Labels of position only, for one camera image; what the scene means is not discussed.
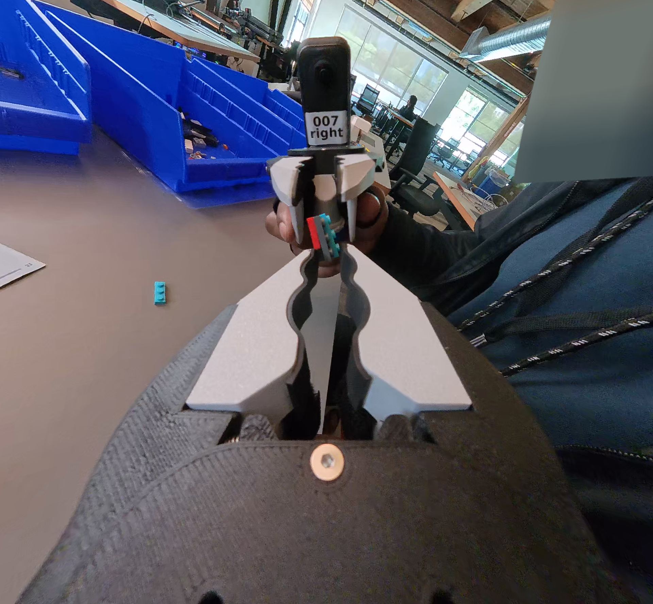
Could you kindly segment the blue divided plastic bin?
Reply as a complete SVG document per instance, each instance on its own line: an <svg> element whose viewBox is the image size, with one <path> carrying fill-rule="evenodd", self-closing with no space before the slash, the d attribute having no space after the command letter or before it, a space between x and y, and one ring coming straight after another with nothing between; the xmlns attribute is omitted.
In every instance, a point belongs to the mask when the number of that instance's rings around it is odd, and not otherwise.
<svg viewBox="0 0 653 604"><path fill-rule="evenodd" d="M268 159L306 146L302 108L268 83L51 4L35 2L87 61L94 123L193 208L273 196ZM178 108L231 152L189 159Z"/></svg>

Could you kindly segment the person's torso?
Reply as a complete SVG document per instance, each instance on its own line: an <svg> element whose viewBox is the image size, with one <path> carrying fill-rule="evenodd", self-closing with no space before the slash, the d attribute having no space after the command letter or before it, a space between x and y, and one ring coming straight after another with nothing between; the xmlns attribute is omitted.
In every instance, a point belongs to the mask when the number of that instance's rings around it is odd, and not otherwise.
<svg viewBox="0 0 653 604"><path fill-rule="evenodd" d="M652 602L652 178L517 218L495 282L450 320L549 437L598 542Z"/></svg>

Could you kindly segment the black office chair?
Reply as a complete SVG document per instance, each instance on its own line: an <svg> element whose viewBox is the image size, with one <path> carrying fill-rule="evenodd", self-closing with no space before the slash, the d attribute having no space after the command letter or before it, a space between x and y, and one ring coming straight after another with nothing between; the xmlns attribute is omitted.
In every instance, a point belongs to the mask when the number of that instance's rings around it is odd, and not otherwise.
<svg viewBox="0 0 653 604"><path fill-rule="evenodd" d="M420 179L430 148L436 137L436 126L418 118L407 138L404 151L394 167L389 170L391 189L389 195L394 204L413 217L421 214L435 216L441 209L441 198L425 189L438 184L432 177Z"/></svg>

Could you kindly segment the person's right hand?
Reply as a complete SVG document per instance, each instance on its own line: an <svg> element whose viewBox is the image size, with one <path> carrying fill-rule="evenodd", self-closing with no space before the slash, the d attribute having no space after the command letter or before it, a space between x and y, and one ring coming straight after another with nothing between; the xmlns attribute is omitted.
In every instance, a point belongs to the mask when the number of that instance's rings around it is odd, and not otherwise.
<svg viewBox="0 0 653 604"><path fill-rule="evenodd" d="M275 205L276 209L266 217L267 232L287 243L294 255L309 248L310 241L303 244L296 240L289 207L281 202L276 202ZM377 254L380 259L378 264L395 278L398 274L392 266L391 252L397 249L399 221L399 212L389 206L377 185L371 186L358 197L354 246L368 256Z"/></svg>

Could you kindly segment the long background work table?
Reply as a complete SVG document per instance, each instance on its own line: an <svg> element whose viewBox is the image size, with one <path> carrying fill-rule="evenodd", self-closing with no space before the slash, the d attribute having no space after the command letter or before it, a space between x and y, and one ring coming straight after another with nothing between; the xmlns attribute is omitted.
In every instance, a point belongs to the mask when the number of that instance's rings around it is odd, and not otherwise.
<svg viewBox="0 0 653 604"><path fill-rule="evenodd" d="M195 21L172 18L166 14L148 10L145 5L135 0L101 0L123 14L144 21L150 28L165 37L179 42L188 48L196 48L217 55L249 60L259 63L257 54L220 36L217 32L199 25Z"/></svg>

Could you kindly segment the printed instruction sheet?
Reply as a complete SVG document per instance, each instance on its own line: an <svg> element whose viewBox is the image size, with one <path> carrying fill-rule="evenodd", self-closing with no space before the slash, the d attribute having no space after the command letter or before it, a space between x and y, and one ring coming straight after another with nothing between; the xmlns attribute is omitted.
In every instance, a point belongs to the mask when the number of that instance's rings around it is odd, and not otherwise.
<svg viewBox="0 0 653 604"><path fill-rule="evenodd" d="M45 266L45 263L1 244L1 288Z"/></svg>

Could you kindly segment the pile of small toy bricks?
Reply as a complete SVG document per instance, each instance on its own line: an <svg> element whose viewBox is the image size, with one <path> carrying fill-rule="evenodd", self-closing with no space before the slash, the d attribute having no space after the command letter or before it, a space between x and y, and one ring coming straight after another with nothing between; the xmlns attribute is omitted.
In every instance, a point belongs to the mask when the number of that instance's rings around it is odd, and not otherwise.
<svg viewBox="0 0 653 604"><path fill-rule="evenodd" d="M182 122L185 151L189 159L217 160L231 152L230 147L220 140L211 128L191 117L182 108L178 108L178 113Z"/></svg>

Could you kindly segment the red teal toy brick assembly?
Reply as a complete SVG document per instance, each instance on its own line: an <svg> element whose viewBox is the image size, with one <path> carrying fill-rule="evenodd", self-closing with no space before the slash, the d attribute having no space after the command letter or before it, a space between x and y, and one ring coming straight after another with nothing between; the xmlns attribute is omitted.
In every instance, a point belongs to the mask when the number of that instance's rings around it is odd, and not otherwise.
<svg viewBox="0 0 653 604"><path fill-rule="evenodd" d="M309 216L306 217L306 226L312 248L324 261L339 259L343 247L352 239L347 217L342 214Z"/></svg>

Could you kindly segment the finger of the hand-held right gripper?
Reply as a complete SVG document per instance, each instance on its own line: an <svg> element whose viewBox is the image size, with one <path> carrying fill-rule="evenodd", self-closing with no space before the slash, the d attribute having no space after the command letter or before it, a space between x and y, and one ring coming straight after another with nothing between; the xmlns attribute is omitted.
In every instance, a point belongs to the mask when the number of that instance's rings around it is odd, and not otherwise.
<svg viewBox="0 0 653 604"><path fill-rule="evenodd" d="M349 242L355 240L357 199L375 180L376 159L368 154L336 156L336 184L339 201L346 205Z"/></svg>
<svg viewBox="0 0 653 604"><path fill-rule="evenodd" d="M279 200L269 213L269 233L294 251L304 249L309 158L279 158L269 166L272 187Z"/></svg>

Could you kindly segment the metal air duct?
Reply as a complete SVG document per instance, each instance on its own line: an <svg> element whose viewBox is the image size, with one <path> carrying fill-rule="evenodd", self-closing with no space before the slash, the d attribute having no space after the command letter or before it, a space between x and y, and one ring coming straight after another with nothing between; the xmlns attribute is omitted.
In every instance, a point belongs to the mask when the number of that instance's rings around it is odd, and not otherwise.
<svg viewBox="0 0 653 604"><path fill-rule="evenodd" d="M552 12L546 12L492 34L486 27L478 28L469 36L459 57L481 62L541 52L551 20Z"/></svg>

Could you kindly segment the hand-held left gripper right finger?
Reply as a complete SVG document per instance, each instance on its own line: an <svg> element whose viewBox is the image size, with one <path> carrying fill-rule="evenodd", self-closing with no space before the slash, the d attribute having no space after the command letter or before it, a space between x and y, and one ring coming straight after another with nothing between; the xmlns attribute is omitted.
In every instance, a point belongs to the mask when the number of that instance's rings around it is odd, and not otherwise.
<svg viewBox="0 0 653 604"><path fill-rule="evenodd" d="M395 415L466 412L473 403L424 305L362 251L340 255L337 316L341 437L373 437Z"/></svg>

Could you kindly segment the person's right forearm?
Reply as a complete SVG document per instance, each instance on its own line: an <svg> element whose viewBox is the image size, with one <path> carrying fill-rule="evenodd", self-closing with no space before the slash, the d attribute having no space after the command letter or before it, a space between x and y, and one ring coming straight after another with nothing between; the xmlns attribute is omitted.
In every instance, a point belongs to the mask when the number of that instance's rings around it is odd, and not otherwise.
<svg viewBox="0 0 653 604"><path fill-rule="evenodd" d="M358 248L443 315L467 305L495 282L522 233L521 225L503 214L488 216L478 232L444 233L417 223L382 195L366 193L359 206Z"/></svg>

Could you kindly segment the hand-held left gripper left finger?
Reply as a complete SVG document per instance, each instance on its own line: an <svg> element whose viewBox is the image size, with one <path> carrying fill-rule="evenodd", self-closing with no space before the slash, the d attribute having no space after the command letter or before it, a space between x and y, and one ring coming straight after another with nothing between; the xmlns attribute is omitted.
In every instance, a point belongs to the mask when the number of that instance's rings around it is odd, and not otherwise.
<svg viewBox="0 0 653 604"><path fill-rule="evenodd" d="M314 389L302 328L313 312L320 257L305 250L236 305L186 406L262 415L282 437L315 437Z"/></svg>

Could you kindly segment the dark robot equipment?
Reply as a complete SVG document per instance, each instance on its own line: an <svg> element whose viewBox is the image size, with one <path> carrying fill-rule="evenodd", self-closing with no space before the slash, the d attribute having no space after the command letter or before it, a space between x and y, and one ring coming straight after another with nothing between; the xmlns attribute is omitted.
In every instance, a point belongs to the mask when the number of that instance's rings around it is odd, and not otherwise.
<svg viewBox="0 0 653 604"><path fill-rule="evenodd" d="M238 29L241 37L261 38L270 45L278 47L282 45L283 35L255 17L251 9L241 9L239 2L235 1L232 6L225 6L222 9L222 14L226 21Z"/></svg>

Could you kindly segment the white table with wooden edge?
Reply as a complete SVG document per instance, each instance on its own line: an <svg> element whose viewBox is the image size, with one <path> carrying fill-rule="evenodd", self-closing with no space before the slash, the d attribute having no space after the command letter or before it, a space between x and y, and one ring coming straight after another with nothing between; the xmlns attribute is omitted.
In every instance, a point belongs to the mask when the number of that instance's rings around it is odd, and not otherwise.
<svg viewBox="0 0 653 604"><path fill-rule="evenodd" d="M499 195L485 195L483 198L482 190L479 189L476 193L438 171L432 173L432 178L449 203L449 208L453 208L462 218L464 226L470 230L474 230L476 221L482 214L507 204Z"/></svg>

